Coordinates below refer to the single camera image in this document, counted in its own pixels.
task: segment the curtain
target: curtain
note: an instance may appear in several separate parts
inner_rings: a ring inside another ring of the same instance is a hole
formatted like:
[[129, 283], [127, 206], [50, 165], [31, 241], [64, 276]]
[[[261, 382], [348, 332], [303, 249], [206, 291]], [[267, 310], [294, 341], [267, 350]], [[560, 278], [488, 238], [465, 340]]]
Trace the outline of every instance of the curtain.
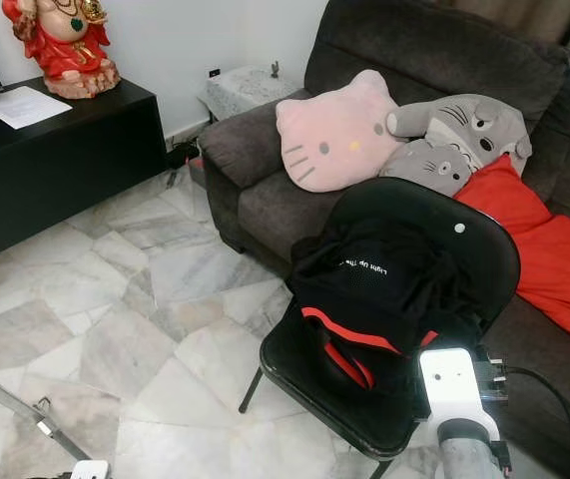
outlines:
[[435, 0], [529, 37], [560, 43], [570, 34], [570, 0]]

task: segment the plush toy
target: plush toy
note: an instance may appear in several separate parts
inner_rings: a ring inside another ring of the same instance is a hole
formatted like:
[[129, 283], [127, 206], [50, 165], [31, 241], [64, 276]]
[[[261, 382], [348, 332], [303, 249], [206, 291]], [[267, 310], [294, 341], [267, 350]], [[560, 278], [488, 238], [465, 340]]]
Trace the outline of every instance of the plush toy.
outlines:
[[396, 137], [424, 137], [399, 148], [380, 170], [453, 196], [471, 173], [508, 153], [522, 174], [531, 142], [519, 110], [482, 95], [454, 95], [413, 103], [386, 120]]
[[343, 88], [276, 106], [283, 162], [309, 192], [332, 192], [375, 177], [401, 145], [384, 124], [397, 104], [386, 82], [364, 70]]

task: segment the pillow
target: pillow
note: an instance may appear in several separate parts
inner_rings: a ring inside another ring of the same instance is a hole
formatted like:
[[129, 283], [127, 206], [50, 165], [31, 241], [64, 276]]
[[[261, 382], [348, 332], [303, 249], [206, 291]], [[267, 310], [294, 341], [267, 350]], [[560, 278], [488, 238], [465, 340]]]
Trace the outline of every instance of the pillow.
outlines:
[[360, 72], [333, 92], [276, 106], [285, 169], [309, 192], [332, 192], [373, 178], [400, 145], [386, 130], [397, 108], [382, 76]]
[[551, 215], [506, 155], [473, 175], [455, 198], [509, 231], [522, 263], [517, 293], [570, 332], [570, 218]]

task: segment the metal pole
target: metal pole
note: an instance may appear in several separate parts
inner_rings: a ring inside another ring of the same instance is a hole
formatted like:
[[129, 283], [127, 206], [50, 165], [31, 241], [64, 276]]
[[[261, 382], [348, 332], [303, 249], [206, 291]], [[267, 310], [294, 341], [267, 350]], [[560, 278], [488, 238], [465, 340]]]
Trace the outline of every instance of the metal pole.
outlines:
[[43, 398], [38, 406], [30, 406], [19, 397], [0, 385], [0, 404], [11, 409], [16, 414], [34, 421], [43, 434], [58, 442], [67, 452], [79, 461], [90, 457], [78, 447], [48, 415], [49, 399]]

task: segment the black cabinet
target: black cabinet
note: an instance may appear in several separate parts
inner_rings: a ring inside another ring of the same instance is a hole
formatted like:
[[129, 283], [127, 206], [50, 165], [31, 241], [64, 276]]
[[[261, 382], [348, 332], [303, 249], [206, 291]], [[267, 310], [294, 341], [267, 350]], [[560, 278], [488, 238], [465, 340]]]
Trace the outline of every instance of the black cabinet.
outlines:
[[[42, 79], [26, 85], [47, 93]], [[165, 168], [156, 97], [123, 80], [20, 130], [0, 121], [0, 251]]]

